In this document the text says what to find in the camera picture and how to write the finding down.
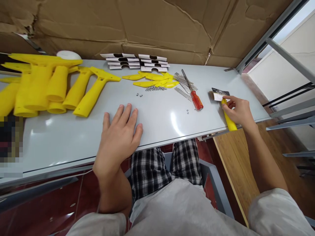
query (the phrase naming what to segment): checkered pants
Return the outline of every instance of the checkered pants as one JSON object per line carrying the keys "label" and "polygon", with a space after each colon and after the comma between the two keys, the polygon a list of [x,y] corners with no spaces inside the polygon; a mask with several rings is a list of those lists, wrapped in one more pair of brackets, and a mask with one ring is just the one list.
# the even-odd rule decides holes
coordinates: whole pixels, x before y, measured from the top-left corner
{"label": "checkered pants", "polygon": [[131,156],[132,193],[135,201],[180,178],[193,185],[202,185],[195,139],[174,144],[171,169],[165,166],[164,153],[159,147],[136,152]]}

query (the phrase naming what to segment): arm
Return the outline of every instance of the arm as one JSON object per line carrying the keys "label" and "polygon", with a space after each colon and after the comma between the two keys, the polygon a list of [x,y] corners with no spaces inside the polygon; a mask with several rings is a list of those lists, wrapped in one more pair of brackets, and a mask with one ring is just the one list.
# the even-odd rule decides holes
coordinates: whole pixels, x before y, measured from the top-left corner
{"label": "arm", "polygon": [[224,96],[230,99],[222,108],[232,121],[242,125],[249,152],[252,172],[259,191],[265,192],[274,188],[288,191],[284,177],[270,153],[267,145],[260,136],[258,126],[250,112],[249,102],[234,96]]}
{"label": "arm", "polygon": [[138,110],[134,109],[131,116],[130,113],[131,104],[125,111],[120,105],[112,124],[109,114],[104,114],[101,142],[93,165],[101,192],[100,213],[121,212],[128,217],[131,210],[131,187],[120,164],[139,146],[143,129],[139,124],[134,133]]}

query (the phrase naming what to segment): wall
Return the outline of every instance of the wall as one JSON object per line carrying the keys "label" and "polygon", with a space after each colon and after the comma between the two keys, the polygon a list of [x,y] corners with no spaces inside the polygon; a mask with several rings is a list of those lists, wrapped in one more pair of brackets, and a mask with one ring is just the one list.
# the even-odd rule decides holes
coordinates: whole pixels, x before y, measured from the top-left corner
{"label": "wall", "polygon": [[[282,42],[287,35],[295,29],[313,10],[315,9],[315,0],[309,0],[302,9],[296,13],[296,15],[280,30],[280,32],[273,38],[276,43]],[[258,55],[259,58],[263,58],[270,52],[272,47],[269,45]]]}
{"label": "wall", "polygon": [[[315,73],[315,10],[305,18],[280,45],[305,67]],[[265,96],[275,99],[309,82],[274,50],[270,51],[249,73]],[[315,97],[315,89],[277,105],[278,110]],[[315,110],[315,106],[283,116]],[[315,129],[310,126],[293,127],[293,132],[309,150],[315,150]]]}

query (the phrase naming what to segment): cardboard box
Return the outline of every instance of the cardboard box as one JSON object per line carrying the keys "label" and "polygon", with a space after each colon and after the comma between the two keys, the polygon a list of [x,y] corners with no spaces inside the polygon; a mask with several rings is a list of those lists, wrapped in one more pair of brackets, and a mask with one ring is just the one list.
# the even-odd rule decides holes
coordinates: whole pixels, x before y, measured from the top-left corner
{"label": "cardboard box", "polygon": [[146,54],[204,65],[211,53],[207,65],[235,67],[291,2],[3,0],[0,21],[28,33],[51,55]]}

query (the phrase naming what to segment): right hand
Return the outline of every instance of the right hand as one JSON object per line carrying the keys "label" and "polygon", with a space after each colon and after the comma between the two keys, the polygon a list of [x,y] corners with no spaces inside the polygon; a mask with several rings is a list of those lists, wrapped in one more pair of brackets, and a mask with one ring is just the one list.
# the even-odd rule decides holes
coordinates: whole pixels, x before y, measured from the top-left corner
{"label": "right hand", "polygon": [[249,101],[234,96],[223,96],[223,98],[230,99],[227,105],[222,105],[222,109],[232,121],[242,125],[243,128],[256,126],[249,108]]}

